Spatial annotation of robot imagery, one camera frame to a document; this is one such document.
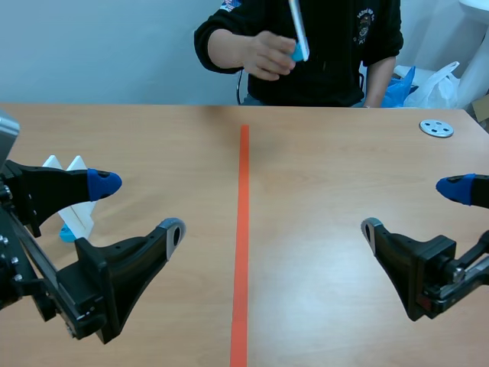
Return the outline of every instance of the metal disc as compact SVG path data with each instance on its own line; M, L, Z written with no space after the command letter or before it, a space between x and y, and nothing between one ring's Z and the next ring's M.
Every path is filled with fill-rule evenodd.
M439 120L421 121L419 127L426 134L437 138L450 138L453 135L453 127Z

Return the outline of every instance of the black hoodie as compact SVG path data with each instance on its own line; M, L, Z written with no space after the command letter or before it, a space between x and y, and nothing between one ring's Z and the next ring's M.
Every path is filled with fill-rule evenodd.
M276 106L352 106L364 93L360 88L361 61L366 67L395 57L403 46L400 0L300 0L310 56L278 81L249 76L248 92ZM202 65L218 73L207 44L216 29L255 36L262 31L296 38L288 0L225 0L222 7L195 32L195 48Z

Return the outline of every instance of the white wall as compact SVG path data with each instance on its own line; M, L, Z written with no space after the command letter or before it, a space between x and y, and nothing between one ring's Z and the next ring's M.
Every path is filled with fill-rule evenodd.
M461 76L484 37L486 26L467 18L458 0L401 0L402 65L439 70L453 61Z
M400 63L466 67L484 28L458 0L402 0ZM193 32L222 0L2 1L1 102L235 103L236 76L205 71Z

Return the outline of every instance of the logo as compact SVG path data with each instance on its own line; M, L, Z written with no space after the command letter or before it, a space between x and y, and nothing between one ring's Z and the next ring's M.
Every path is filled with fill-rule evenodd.
M375 21L375 13L372 9L368 8L362 10L357 15L358 18L358 38L354 41L357 44L364 44L367 40L368 32L370 31L370 26Z
M239 5L241 5L241 0L224 0L220 9L232 11L232 9L237 8Z

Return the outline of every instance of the hand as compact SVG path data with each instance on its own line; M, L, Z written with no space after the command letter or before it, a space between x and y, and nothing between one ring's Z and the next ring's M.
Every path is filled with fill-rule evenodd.
M242 50L244 69L259 79L278 80L296 66L291 58L295 48L295 40L263 31Z

